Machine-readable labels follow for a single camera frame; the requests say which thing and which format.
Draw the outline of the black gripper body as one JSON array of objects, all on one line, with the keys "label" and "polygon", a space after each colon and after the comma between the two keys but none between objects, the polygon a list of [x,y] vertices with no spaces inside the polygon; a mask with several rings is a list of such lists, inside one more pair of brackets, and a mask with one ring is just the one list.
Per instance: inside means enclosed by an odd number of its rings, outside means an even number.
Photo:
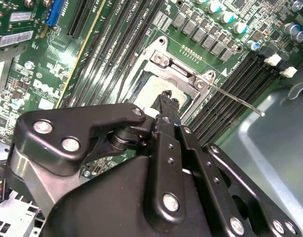
[{"label": "black gripper body", "polygon": [[187,215],[173,231],[162,233],[145,219],[143,200],[147,158],[135,158],[67,193],[52,208],[42,237],[209,237],[193,177],[184,172]]}]

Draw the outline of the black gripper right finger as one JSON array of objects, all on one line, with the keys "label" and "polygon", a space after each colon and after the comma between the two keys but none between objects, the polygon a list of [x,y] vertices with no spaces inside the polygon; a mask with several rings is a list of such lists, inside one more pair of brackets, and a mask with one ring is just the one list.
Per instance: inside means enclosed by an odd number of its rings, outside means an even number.
[{"label": "black gripper right finger", "polygon": [[216,144],[200,146],[170,102],[186,174],[186,221],[174,237],[301,237],[299,226]]}]

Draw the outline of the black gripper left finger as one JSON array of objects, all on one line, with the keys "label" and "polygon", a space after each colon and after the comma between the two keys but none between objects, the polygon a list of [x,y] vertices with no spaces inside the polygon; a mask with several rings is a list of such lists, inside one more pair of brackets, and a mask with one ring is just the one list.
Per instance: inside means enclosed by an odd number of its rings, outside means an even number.
[{"label": "black gripper left finger", "polygon": [[131,103],[21,115],[7,160],[7,183],[34,200],[48,217],[67,193],[127,160],[143,157],[148,160],[145,219],[151,224],[183,222],[182,154],[172,99],[170,91],[158,95],[151,107],[155,116]]}]

